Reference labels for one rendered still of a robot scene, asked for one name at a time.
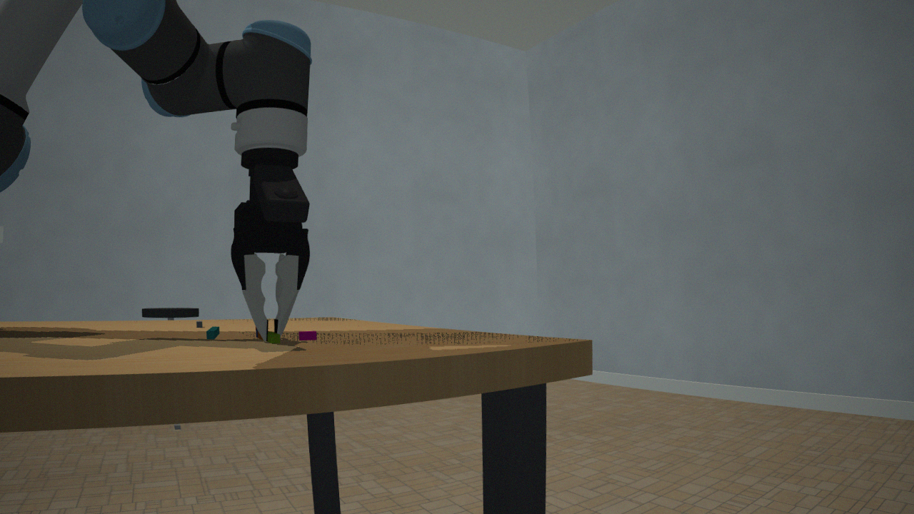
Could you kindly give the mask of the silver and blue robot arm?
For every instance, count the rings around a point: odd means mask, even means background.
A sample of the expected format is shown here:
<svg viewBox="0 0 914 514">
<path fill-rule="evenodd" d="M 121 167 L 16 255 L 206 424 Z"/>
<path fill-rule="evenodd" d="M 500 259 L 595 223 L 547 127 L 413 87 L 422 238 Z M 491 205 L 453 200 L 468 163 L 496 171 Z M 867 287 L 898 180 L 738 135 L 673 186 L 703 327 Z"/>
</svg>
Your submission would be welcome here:
<svg viewBox="0 0 914 514">
<path fill-rule="evenodd" d="M 208 44 L 176 0 L 3 0 L 0 192 L 29 158 L 27 91 L 81 5 L 94 36 L 141 77 L 156 113 L 237 109 L 238 155 L 254 148 L 306 153 L 311 40 L 300 27 L 256 21 L 241 40 Z M 310 203 L 290 166 L 256 165 L 253 184 L 266 221 L 306 223 Z"/>
</svg>

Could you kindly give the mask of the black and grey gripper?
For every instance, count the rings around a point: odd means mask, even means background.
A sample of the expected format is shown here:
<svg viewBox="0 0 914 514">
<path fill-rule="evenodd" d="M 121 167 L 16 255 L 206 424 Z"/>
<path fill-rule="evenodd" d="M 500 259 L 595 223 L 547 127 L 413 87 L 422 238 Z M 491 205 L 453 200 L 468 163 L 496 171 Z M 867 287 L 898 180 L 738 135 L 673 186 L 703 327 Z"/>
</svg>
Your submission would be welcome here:
<svg viewBox="0 0 914 514">
<path fill-rule="evenodd" d="M 295 169 L 299 165 L 299 155 L 283 148 L 254 148 L 241 154 L 241 166 L 249 169 L 249 201 L 241 202 L 234 211 L 231 260 L 249 313 L 263 340 L 267 341 L 268 320 L 263 311 L 266 299 L 261 290 L 266 266 L 255 253 L 286 253 L 278 255 L 276 263 L 278 313 L 274 319 L 274 333 L 281 337 L 309 266 L 309 230 L 301 228 L 301 223 L 264 219 L 253 184 L 255 167 L 252 166 L 256 165 L 290 166 Z"/>
</svg>

